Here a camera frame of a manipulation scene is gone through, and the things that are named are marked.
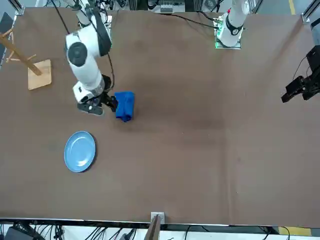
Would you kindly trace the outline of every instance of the brown tabletop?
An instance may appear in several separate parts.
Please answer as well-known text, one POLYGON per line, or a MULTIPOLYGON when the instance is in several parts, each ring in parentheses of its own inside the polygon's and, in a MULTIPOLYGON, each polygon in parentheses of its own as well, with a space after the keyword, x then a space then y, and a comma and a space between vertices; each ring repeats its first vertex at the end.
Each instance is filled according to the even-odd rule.
MULTIPOLYGON (((74 31, 74 12, 60 12, 74 31)), ((313 46, 301 17, 248 16, 241 50, 215 49, 212 28, 174 16, 113 18, 114 91, 136 96, 128 123, 77 109, 54 8, 17 18, 17 46, 51 59, 52 84, 29 91, 20 62, 0 71, 0 216, 319 227, 320 96, 281 102, 313 46), (76 131, 97 144, 84 173, 64 163, 76 131)), ((110 76, 108 58, 97 61, 110 76)))

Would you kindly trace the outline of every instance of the light blue plate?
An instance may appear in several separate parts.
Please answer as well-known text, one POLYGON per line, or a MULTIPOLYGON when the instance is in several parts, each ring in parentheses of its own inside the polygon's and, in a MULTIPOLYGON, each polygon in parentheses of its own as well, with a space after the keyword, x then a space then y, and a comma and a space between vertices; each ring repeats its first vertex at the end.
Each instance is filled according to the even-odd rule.
POLYGON ((66 167, 75 173, 85 171, 94 161, 96 144, 94 138, 86 131, 74 133, 64 147, 66 167))

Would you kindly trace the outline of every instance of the blue towel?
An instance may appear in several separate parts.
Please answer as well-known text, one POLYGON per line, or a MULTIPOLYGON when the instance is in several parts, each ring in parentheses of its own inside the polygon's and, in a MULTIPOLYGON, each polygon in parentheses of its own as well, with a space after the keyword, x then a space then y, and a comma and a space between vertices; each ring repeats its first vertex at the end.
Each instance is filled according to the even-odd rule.
POLYGON ((130 121, 134 115, 135 94, 132 91, 121 91, 115 92, 114 96, 118 101, 115 117, 124 122, 130 121))

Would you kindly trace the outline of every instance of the wooden mug tree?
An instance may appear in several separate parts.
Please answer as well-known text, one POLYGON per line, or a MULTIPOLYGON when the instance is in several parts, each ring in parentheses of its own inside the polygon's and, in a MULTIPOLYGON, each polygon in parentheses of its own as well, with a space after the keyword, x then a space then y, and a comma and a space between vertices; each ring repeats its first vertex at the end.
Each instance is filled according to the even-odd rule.
POLYGON ((6 59, 7 63, 9 61, 21 61, 28 67, 29 90, 51 84, 52 77, 50 59, 32 63, 31 59, 34 58, 36 54, 28 58, 22 54, 22 52, 14 44, 13 28, 3 34, 0 32, 0 43, 3 44, 7 49, 11 50, 9 57, 6 59), (11 34, 12 43, 7 39, 9 34, 11 34))

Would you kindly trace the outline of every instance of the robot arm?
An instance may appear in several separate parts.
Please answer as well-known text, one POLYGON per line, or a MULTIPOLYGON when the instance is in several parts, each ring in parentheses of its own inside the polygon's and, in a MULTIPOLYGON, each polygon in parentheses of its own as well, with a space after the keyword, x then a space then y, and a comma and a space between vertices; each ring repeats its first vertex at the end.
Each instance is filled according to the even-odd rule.
POLYGON ((109 53, 112 45, 110 32, 98 9, 86 0, 82 2, 86 3, 84 9, 90 24, 65 37, 66 58, 78 81, 73 93, 78 108, 85 112, 102 114, 102 103, 114 112, 116 99, 107 94, 111 89, 111 80, 101 74, 95 60, 109 53))
POLYGON ((222 16, 223 27, 217 35, 223 45, 233 47, 237 44, 249 9, 248 0, 232 0, 231 9, 222 16))

